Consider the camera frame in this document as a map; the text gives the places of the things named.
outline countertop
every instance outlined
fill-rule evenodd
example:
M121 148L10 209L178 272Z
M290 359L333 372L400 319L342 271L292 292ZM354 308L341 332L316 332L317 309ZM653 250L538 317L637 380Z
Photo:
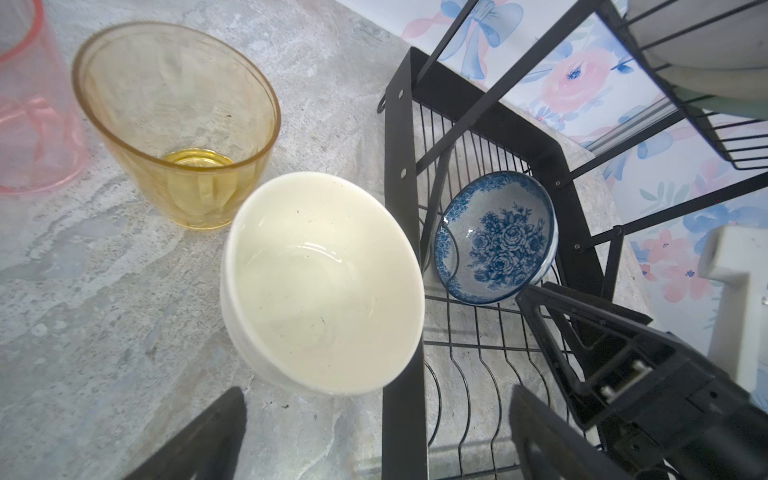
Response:
M88 36L121 22L173 22L220 38L262 70L280 101L283 126L263 181L323 171L383 201L376 104L408 45L347 8L332 0L45 7L67 62ZM51 193L0 200L0 476L122 478L237 385L248 421L236 478L378 478L381 392L297 396L256 377L219 310L228 229L165 220L86 129L83 174ZM574 165L588 160L560 140ZM600 184L589 175L577 183L595 233L620 223ZM635 276L634 267L621 275ZM617 298L646 309L634 287Z

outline yellow cup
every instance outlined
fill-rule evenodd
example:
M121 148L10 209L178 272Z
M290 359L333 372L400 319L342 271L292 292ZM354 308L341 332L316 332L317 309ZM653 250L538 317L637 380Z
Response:
M256 188L280 106L241 53L179 25L98 32L72 67L74 93L147 199L182 227L229 224Z

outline pink cup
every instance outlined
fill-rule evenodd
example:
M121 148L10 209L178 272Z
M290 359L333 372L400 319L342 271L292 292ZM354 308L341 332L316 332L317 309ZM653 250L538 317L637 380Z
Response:
M41 0L0 1L0 194L67 182L88 162L83 127Z

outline dish rack frame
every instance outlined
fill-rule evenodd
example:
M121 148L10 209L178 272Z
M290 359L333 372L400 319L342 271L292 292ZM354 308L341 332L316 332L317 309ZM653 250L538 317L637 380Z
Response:
M768 157L757 155L750 158L733 159L731 154L735 151L759 150L768 148L765 145L751 146L742 149L728 148L723 142L752 140L768 137L768 134L754 135L750 137L721 138L718 131L726 127L735 127L742 124L757 123L761 120L745 120L731 124L713 126L710 119L717 113L703 111L695 103L710 96L694 98L683 101L674 93L674 87L661 78L657 72L669 65L659 68L651 68L644 60L641 52L663 41L685 35L698 28L705 27L730 15L743 12L764 3L766 0L754 0L735 8L722 15L712 17L705 22L692 25L672 35L660 39L649 45L638 45L628 30L629 25L648 19L662 11L676 0L661 2L656 8L627 21L622 18L610 0L577 0L566 13L558 19L539 40L526 51L523 56L493 85L487 92L466 81L444 65L437 62L445 46L458 31L464 20L477 5L478 0L468 0L454 22L449 27L445 36L438 43L434 52L429 56L417 48L410 48L401 65L392 77L386 88L386 93L379 102L378 112L386 110L385 119L385 205L390 213L400 224L406 233L411 246L422 264L422 268L428 266L431 255L431 242L436 222L442 211L441 199L446 188L448 178L449 197L453 198L462 186L461 175L458 177L458 185L451 185L449 175L450 165L453 163L456 170L461 171L462 148L467 148L467 138L473 143L476 151L475 140L480 144L480 155L483 149L487 151L491 169L494 169L494 156L498 170L515 170L529 174L539 180L549 193L554 204L555 215L558 219L560 239L558 253L553 266L554 276L558 283L579 290L583 293L600 296L607 300L613 299L616 279L621 257L621 248L624 237L654 225L664 223L674 218L691 214L698 210L711 207L714 204L731 200L768 187L768 172L763 172L754 177L742 180L728 187L721 188L709 194L669 207L666 210L633 220L624 225L592 235L584 211L579 201L573 180L586 174L588 171L599 167L618 154L638 145L664 129L687 119L701 134L705 141L723 158L730 162L737 170L752 170L766 168L760 162ZM570 170L559 143L541 129L535 127L528 120L520 117L515 112L504 107L499 101L514 87L528 72L531 71L552 49L556 48L565 38L590 15L595 13L603 23L613 32L616 38L624 45L627 51L634 57L638 64L654 81L669 99L677 107L672 114L660 119L646 127L628 139L620 142L599 154L591 161ZM416 135L419 126L414 123L414 102L418 105L421 114L421 130L424 136L424 154L416 158ZM427 145L427 123L425 112L429 119L429 128L433 132L432 146ZM442 125L442 136L435 140L435 116L437 115ZM468 155L463 156L467 162ZM482 168L477 165L477 176L488 173L484 161ZM427 176L426 205L419 203L419 176ZM470 165L466 165L467 180L464 184L474 180L470 173ZM598 255L595 250L597 245L610 242L608 247L607 263L605 271L601 268ZM518 463L510 463L508 459L494 457L494 441L502 422L504 406L499 394L497 379L488 365L483 361L483 352L503 351L507 364L517 374L517 369L507 357L508 352L518 351L527 353L528 361L538 372L544 382L546 400L551 401L552 389L556 389L554 383L548 386L544 372L531 359L531 354L540 353L535 342L530 343L525 332L525 322L519 316L519 311L504 308L501 304L491 306L472 307L475 312L475 343L458 343L451 337L451 307L464 305L459 300L450 296L447 292L444 296L427 295L428 302L444 305L446 321L448 325L448 341L423 340L417 348L410 363L401 375L384 388L382 400L382 479L402 478L429 478L428 458L429 445L435 440L441 426L443 397L445 392L440 389L440 382L434 369L425 363L424 346L439 347L449 351L449 357L454 367L460 374L467 400L467 414L463 436L456 439L458 453L458 475L445 477L447 480L454 478L499 478L506 472L520 468ZM481 341L478 326L478 311L493 312L498 314L499 330L502 344L490 345ZM525 347L508 346L504 338L504 316L516 315L521 323ZM579 332L582 340L589 343L597 333L594 330L584 328ZM496 433L489 440L492 468L471 470L462 465L462 444L467 438L472 419L472 392L467 382L462 367L454 360L454 352L460 349L468 349L478 353L480 363L485 366L498 398L498 425ZM563 344L566 355L568 349ZM438 413L435 426L428 432L428 413L425 404L425 388L429 380L434 381L438 397ZM598 435L602 445L612 445L615 432L598 426ZM603 448L606 453L621 463L616 458L615 452L610 448Z

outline blue and white bowl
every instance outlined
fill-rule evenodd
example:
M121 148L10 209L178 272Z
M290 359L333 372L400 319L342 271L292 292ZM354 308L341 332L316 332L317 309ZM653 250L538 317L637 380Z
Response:
M540 281L557 246L558 222L544 187L528 175L495 172L448 205L435 234L435 266L453 296L486 305Z

